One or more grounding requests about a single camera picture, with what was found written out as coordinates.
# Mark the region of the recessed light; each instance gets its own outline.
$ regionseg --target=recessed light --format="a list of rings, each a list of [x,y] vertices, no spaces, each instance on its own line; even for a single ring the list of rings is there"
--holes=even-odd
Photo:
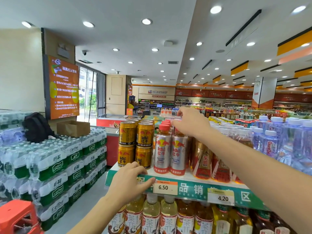
[[[27,28],[31,28],[32,27],[32,24],[27,22],[27,21],[22,21],[21,24],[24,25]]]
[[[292,13],[299,13],[299,12],[303,11],[305,8],[306,8],[306,6],[297,7],[296,9],[294,9],[292,11]]]
[[[88,22],[88,21],[84,21],[83,24],[84,24],[84,26],[87,26],[89,28],[93,28],[94,27],[94,24],[92,24],[91,22]]]
[[[143,19],[143,20],[141,20],[141,22],[144,25],[150,25],[153,23],[153,21],[151,19]]]
[[[222,10],[221,6],[214,6],[213,8],[210,9],[211,14],[217,14]]]

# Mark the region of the orange advertisement screen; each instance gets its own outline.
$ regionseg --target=orange advertisement screen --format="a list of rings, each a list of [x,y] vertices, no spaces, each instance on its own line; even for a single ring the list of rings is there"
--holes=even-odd
[[[45,55],[46,118],[79,116],[79,67]]]

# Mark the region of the red plastic stool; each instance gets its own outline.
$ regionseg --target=red plastic stool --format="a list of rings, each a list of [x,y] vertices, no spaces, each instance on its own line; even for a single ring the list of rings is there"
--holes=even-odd
[[[14,234],[23,227],[28,234],[43,234],[31,202],[15,199],[0,207],[0,234]]]

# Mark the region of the price tag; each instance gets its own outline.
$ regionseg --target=price tag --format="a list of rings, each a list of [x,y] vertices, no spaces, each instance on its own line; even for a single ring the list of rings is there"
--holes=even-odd
[[[208,202],[234,206],[234,191],[208,188]]]
[[[158,181],[154,183],[153,193],[177,195],[177,182]]]

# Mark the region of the hand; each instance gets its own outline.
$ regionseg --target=hand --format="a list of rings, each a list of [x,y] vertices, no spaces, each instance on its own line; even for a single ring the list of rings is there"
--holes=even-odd
[[[143,184],[138,184],[136,178],[139,174],[147,174],[147,171],[137,162],[133,162],[127,163],[114,175],[107,195],[120,202],[120,208],[133,201],[135,197],[151,187],[156,180],[152,177]]]
[[[182,120],[172,120],[171,124],[185,135],[200,139],[200,132],[210,129],[208,118],[195,108],[180,107],[177,116],[181,116]]]

